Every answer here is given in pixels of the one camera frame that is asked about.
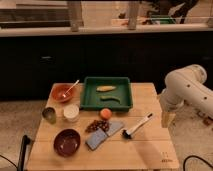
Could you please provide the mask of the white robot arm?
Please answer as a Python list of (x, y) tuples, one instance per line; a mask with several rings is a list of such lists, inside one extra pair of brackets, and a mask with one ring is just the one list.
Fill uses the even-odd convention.
[(206, 80), (207, 72), (198, 64), (173, 70), (166, 75), (165, 88), (159, 95), (163, 128), (169, 126), (170, 115), (185, 101), (213, 119), (213, 90), (204, 85)]

